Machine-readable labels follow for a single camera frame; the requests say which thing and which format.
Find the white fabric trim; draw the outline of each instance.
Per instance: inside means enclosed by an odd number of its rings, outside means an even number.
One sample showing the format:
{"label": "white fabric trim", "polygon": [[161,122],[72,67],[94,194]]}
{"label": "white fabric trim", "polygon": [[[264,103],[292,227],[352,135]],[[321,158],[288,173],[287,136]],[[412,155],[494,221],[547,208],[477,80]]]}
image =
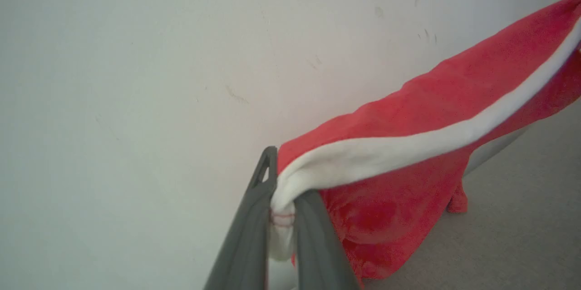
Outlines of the white fabric trim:
{"label": "white fabric trim", "polygon": [[[274,214],[293,214],[293,201],[310,189],[327,189],[377,176],[465,147],[512,116],[550,81],[581,40],[581,19],[558,46],[514,91],[469,120],[405,137],[353,138],[317,147],[293,160],[278,176],[271,200]],[[271,257],[293,253],[290,226],[271,226]]]}

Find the white wall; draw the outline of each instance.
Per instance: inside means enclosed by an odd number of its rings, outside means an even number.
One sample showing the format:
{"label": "white wall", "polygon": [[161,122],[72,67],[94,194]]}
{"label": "white wall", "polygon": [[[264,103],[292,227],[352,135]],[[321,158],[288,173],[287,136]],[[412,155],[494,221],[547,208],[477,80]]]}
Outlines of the white wall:
{"label": "white wall", "polygon": [[263,147],[554,1],[0,0],[0,288],[200,289]]}

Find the santa hat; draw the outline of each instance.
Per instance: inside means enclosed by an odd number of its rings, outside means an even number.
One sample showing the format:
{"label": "santa hat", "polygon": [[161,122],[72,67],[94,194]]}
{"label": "santa hat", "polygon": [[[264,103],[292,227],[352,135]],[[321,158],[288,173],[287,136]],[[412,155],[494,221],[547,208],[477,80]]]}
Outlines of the santa hat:
{"label": "santa hat", "polygon": [[293,255],[293,200],[321,189],[359,278],[385,278],[436,220],[465,211],[469,156],[581,94],[581,0],[561,0],[402,88],[284,143],[270,255]]}

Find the gray carpet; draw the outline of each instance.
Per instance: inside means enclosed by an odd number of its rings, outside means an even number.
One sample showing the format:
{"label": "gray carpet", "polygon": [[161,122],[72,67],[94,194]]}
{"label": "gray carpet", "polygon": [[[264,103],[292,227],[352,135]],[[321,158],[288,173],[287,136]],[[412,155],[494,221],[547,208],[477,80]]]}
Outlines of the gray carpet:
{"label": "gray carpet", "polygon": [[581,101],[464,185],[468,213],[444,213],[411,259],[367,290],[581,289]]}

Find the red fabric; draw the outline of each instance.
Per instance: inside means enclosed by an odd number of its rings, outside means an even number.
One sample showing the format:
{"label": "red fabric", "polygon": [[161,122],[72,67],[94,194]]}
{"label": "red fabric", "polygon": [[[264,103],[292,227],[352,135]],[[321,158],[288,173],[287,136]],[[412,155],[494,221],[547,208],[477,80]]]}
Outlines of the red fabric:
{"label": "red fabric", "polygon": [[[581,16],[581,0],[561,0],[404,84],[400,91],[288,141],[279,172],[301,154],[349,138],[394,137],[473,118],[518,87],[554,53]],[[321,192],[359,279],[385,278],[421,244],[440,214],[467,211],[463,171],[479,146],[547,118],[581,95],[575,51],[545,87],[491,133],[454,152]]]}

